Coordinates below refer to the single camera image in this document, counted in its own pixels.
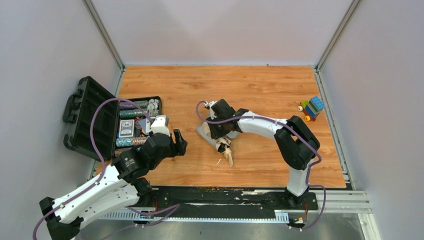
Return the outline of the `beige folding umbrella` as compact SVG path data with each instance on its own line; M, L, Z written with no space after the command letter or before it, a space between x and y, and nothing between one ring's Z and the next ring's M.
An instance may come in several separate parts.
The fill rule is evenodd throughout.
M207 139L210 139L212 142L212 145L215 147L216 151L220 154L223 154L223 156L228 159L229 165L230 167L234 166L234 160L233 160L233 153L231 150L231 140L224 136L224 137L219 137L217 139L212 138L211 135L211 130L209 128L209 125L204 122L201 125L201 129L203 130L205 136Z

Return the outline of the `grey glasses case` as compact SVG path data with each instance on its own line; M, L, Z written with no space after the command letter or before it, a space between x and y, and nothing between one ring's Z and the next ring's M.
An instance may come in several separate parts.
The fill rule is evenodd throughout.
M196 131L219 153L223 153L229 149L232 140L241 134L236 129L235 124L231 122L219 124L203 122L197 126Z

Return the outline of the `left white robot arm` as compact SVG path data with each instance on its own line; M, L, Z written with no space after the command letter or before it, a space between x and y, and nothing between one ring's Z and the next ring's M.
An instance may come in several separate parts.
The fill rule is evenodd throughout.
M163 159L183 156L188 142L179 129L174 135L152 133L142 145L122 152L101 174L76 190L39 202L53 240L71 240L94 220L123 207L146 205L153 188L145 178Z

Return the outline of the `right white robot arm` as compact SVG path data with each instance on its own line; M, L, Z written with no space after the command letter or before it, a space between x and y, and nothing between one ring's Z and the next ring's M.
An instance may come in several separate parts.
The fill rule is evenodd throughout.
M248 109L235 110L224 99L203 102L209 115L197 128L198 133L219 153L229 152L231 140L242 133L275 140L283 160L289 166L287 194L300 200L308 192L311 166L318 154L320 142L305 122L293 115L289 119L270 118Z

